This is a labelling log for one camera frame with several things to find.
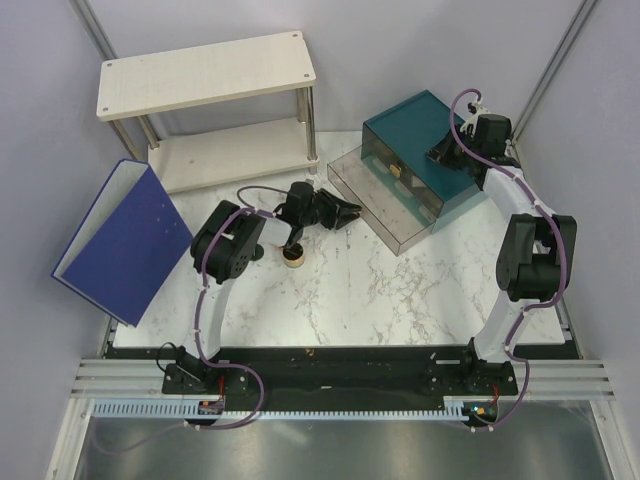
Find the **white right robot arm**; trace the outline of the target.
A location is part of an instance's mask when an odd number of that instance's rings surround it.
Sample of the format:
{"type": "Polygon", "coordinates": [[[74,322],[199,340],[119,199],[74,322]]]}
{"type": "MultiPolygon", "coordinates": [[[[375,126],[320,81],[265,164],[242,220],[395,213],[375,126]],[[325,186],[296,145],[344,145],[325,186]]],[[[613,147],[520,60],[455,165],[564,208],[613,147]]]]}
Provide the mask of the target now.
{"type": "Polygon", "coordinates": [[[554,306],[570,280],[577,222],[550,210],[534,193],[517,161],[506,153],[509,118],[469,103],[470,118],[450,122],[446,136],[428,157],[466,172],[507,221],[496,261],[498,298],[481,331],[465,348],[458,381],[477,394],[513,385],[514,349],[528,317],[554,306]]]}

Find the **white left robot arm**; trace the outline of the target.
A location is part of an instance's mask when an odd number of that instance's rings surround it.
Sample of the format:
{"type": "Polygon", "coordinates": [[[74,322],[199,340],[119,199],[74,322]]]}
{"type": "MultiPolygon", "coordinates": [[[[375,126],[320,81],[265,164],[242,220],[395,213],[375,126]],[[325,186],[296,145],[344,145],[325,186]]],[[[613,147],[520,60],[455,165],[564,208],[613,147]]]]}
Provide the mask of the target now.
{"type": "Polygon", "coordinates": [[[362,207],[296,181],[282,190],[248,185],[237,190],[237,201],[221,202],[201,226],[189,248],[201,276],[193,320],[192,347],[171,346],[173,361],[163,367],[164,394],[208,393],[222,386],[229,366],[216,359],[221,350],[222,323],[235,281],[251,262],[263,258],[264,247],[279,249],[285,265],[304,263],[300,244],[307,227],[339,230],[360,218],[362,207]]]}

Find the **smoked clear drawer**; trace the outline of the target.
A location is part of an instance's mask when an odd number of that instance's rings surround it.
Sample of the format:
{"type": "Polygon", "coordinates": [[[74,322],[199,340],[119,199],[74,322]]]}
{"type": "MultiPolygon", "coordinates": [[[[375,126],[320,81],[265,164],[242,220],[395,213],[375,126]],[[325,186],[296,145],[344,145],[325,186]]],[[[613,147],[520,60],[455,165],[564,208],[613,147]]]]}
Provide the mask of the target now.
{"type": "Polygon", "coordinates": [[[362,127],[360,159],[415,216],[421,217],[421,222],[436,222],[444,202],[367,125],[362,127]]]}
{"type": "Polygon", "coordinates": [[[435,218],[375,155],[362,147],[327,166],[328,179],[361,218],[399,256],[432,233],[435,218]]]}

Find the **gold cosmetic jar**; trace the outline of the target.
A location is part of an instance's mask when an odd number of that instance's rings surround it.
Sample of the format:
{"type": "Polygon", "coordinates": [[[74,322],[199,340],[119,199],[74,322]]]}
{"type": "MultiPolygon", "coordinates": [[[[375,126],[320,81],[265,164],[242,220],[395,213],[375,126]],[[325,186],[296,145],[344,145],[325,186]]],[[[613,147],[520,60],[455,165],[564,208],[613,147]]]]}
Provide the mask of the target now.
{"type": "Polygon", "coordinates": [[[304,248],[299,243],[284,247],[282,249],[282,258],[288,268],[299,268],[305,262],[304,248]]]}

